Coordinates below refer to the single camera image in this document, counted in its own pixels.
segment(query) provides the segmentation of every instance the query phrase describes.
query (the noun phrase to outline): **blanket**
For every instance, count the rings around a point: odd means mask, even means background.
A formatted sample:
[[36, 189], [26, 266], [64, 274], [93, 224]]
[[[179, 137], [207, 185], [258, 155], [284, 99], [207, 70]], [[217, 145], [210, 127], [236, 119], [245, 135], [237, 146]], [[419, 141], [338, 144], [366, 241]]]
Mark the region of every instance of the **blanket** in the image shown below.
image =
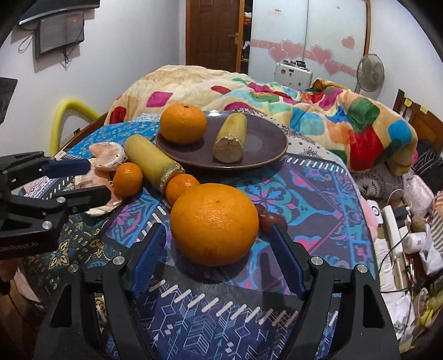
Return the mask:
[[399, 114], [336, 83], [317, 79], [310, 89], [294, 91], [195, 66], [168, 65], [138, 80], [114, 102], [105, 124], [162, 113], [175, 103], [262, 112], [338, 155], [354, 172], [386, 161], [394, 175], [402, 175], [417, 145], [415, 130]]

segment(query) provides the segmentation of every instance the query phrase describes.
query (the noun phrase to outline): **blue gripper pad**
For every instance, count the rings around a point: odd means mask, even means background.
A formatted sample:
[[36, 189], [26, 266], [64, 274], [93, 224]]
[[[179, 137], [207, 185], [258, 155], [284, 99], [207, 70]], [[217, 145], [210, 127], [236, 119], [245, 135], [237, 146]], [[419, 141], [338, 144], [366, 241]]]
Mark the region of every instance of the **blue gripper pad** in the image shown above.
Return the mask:
[[88, 159], [50, 161], [43, 166], [43, 175], [50, 179], [57, 177], [67, 177], [76, 175], [85, 175], [91, 169], [91, 163]]
[[[134, 252], [127, 267], [127, 280], [132, 283], [129, 292], [133, 298], [137, 298], [146, 290], [151, 281], [155, 267], [163, 253], [166, 244], [166, 228], [163, 224], [154, 223], [146, 234], [143, 241], [132, 245], [130, 251]], [[137, 253], [143, 247], [143, 253]]]
[[[282, 230], [281, 227], [273, 225], [270, 244], [281, 269], [281, 272], [284, 276], [286, 284], [288, 285], [289, 291], [296, 294], [301, 300], [305, 300], [307, 298], [307, 295], [309, 294], [309, 291], [311, 290], [310, 287], [306, 287], [305, 282], [307, 275], [309, 278], [309, 274], [306, 273], [306, 271], [308, 271], [308, 268], [306, 267], [305, 269], [303, 269], [300, 266], [300, 264], [296, 260], [294, 253], [289, 247], [287, 240], [292, 242], [289, 235], [287, 235], [287, 233]], [[294, 243], [291, 245], [291, 247], [298, 246], [301, 246], [303, 248], [303, 245], [298, 243]], [[302, 259], [300, 260], [306, 261], [307, 264], [309, 254], [304, 248], [301, 249], [301, 252]]]

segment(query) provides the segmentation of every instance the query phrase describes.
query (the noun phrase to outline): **patterned tablecloth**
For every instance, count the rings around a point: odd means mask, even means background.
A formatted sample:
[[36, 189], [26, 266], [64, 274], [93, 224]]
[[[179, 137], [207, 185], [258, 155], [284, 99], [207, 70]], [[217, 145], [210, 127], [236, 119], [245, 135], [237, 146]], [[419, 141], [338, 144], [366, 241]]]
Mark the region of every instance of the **patterned tablecloth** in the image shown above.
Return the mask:
[[[123, 144], [136, 133], [153, 138], [158, 117], [146, 115], [140, 120], [144, 122], [99, 129], [72, 148], [68, 157], [90, 157], [89, 145], [100, 141]], [[271, 165], [233, 173], [190, 171], [203, 183], [235, 186], [253, 202], [284, 216], [291, 238], [310, 254], [346, 268], [365, 263], [375, 276], [370, 233], [347, 169], [312, 141], [287, 134], [289, 151], [294, 154]], [[27, 195], [52, 197], [70, 187], [72, 178], [46, 181]], [[40, 289], [35, 291], [44, 297], [57, 287], [69, 264], [104, 265], [143, 239], [153, 222], [162, 222], [168, 230], [164, 253], [149, 290], [131, 303], [146, 342], [164, 360], [184, 356], [214, 360], [277, 358], [301, 302], [289, 292], [267, 237], [260, 235], [249, 256], [238, 264], [205, 268], [188, 261], [175, 246], [169, 210], [161, 194], [146, 185], [110, 219], [72, 216], [60, 236], [59, 250], [30, 257], [26, 275], [31, 280], [37, 278]], [[339, 302], [339, 296], [331, 299], [318, 358], [329, 350]], [[118, 357], [111, 336], [107, 352]]]

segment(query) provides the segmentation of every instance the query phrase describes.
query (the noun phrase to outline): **yellow foam pipe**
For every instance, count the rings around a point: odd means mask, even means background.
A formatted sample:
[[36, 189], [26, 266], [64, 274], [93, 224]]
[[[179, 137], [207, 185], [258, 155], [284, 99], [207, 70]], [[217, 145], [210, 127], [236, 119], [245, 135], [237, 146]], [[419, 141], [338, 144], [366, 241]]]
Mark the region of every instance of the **yellow foam pipe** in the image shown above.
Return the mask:
[[100, 117], [98, 113], [96, 113], [94, 110], [92, 110], [90, 107], [88, 107], [86, 104], [78, 99], [68, 98], [63, 100], [58, 105], [57, 110], [55, 111], [54, 120], [52, 122], [51, 141], [49, 144], [49, 151], [51, 153], [51, 156], [54, 156], [56, 153], [58, 153], [58, 150], [60, 149], [60, 135], [62, 133], [61, 127], [63, 122], [63, 115], [68, 109], [77, 110], [79, 113], [83, 114], [91, 123], [96, 121]]

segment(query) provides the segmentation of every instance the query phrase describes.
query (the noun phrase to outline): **pink square patch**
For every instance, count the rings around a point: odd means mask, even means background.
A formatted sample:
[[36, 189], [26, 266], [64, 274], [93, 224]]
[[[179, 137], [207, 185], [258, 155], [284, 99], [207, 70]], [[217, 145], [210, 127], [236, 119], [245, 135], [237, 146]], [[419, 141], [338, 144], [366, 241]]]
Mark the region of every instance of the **pink square patch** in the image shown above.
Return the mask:
[[149, 97], [146, 107], [162, 107], [165, 106], [173, 93], [165, 93], [163, 91], [155, 91]]

